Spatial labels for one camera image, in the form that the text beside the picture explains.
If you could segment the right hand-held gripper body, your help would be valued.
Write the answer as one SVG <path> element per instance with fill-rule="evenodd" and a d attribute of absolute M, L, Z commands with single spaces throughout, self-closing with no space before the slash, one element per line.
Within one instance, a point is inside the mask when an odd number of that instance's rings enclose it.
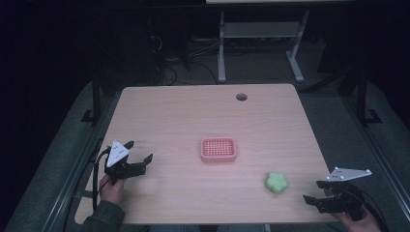
<path fill-rule="evenodd" d="M 334 189 L 323 189 L 325 202 L 316 207 L 320 213 L 347 213 L 353 220 L 363 218 L 360 208 L 365 204 L 363 194 L 358 187 L 351 184 L 352 180 L 370 176 L 369 169 L 349 169 L 336 167 L 324 181 L 336 184 Z"/>

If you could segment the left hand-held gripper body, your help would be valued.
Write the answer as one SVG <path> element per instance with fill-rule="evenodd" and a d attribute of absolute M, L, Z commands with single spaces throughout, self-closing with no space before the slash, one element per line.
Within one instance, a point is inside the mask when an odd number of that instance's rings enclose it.
<path fill-rule="evenodd" d="M 144 175 L 146 165 L 143 162 L 128 163 L 130 150 L 118 140 L 114 140 L 105 160 L 104 173 L 108 175 L 113 184 L 118 180 Z"/>

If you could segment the green flower-shaped soap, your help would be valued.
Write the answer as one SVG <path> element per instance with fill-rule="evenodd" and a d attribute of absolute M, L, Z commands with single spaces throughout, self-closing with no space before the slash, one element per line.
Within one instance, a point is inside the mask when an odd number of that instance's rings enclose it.
<path fill-rule="evenodd" d="M 285 191 L 288 187 L 286 177 L 281 172 L 270 172 L 265 180 L 265 187 L 274 194 Z"/>

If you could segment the pink soap dish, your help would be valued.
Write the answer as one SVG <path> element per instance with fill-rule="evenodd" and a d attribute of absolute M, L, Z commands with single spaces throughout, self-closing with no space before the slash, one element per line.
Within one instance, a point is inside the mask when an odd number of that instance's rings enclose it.
<path fill-rule="evenodd" d="M 201 140 L 203 162 L 232 162 L 237 158 L 236 143 L 231 137 L 208 137 Z"/>

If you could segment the person's right hand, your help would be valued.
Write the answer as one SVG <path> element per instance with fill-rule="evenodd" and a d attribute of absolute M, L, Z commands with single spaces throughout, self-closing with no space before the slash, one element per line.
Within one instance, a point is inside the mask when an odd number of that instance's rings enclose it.
<path fill-rule="evenodd" d="M 361 213 L 363 218 L 361 220 L 353 220 L 346 213 L 334 213 L 333 217 L 336 218 L 348 232 L 382 232 L 373 214 L 364 206 L 361 206 Z"/>

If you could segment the person's left hand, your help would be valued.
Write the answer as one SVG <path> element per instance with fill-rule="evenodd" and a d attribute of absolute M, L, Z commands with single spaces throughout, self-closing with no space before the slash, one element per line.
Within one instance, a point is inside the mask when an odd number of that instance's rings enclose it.
<path fill-rule="evenodd" d="M 122 202 L 125 182 L 125 180 L 118 180 L 113 184 L 110 177 L 104 175 L 100 180 L 101 201 L 107 201 L 119 205 Z"/>

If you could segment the black metal stand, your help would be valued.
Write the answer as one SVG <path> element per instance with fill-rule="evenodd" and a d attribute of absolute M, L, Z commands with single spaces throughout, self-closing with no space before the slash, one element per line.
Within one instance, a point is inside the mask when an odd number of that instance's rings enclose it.
<path fill-rule="evenodd" d="M 95 126 L 101 117 L 101 90 L 100 79 L 97 74 L 93 76 L 92 80 L 92 108 L 87 109 L 82 118 L 82 122 L 91 123 Z"/>
<path fill-rule="evenodd" d="M 366 73 L 360 71 L 357 90 L 357 117 L 360 123 L 366 127 L 368 124 L 381 124 L 382 120 L 374 109 L 366 108 Z"/>

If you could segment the white metal desk frame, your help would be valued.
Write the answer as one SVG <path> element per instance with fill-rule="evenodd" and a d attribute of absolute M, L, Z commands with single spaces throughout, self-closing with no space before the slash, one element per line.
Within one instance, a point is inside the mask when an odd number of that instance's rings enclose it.
<path fill-rule="evenodd" d="M 291 49 L 286 51 L 286 57 L 297 82 L 304 82 L 300 70 L 297 53 L 302 37 L 308 25 L 308 18 L 313 5 L 341 4 L 353 0 L 206 0 L 207 5 L 239 7 L 256 5 L 268 7 L 283 5 L 284 7 L 301 7 L 302 14 L 296 20 L 262 21 L 262 22 L 232 22 L 225 20 L 226 10 L 220 12 L 219 53 L 218 53 L 218 82 L 226 81 L 224 43 L 226 39 L 292 39 Z"/>

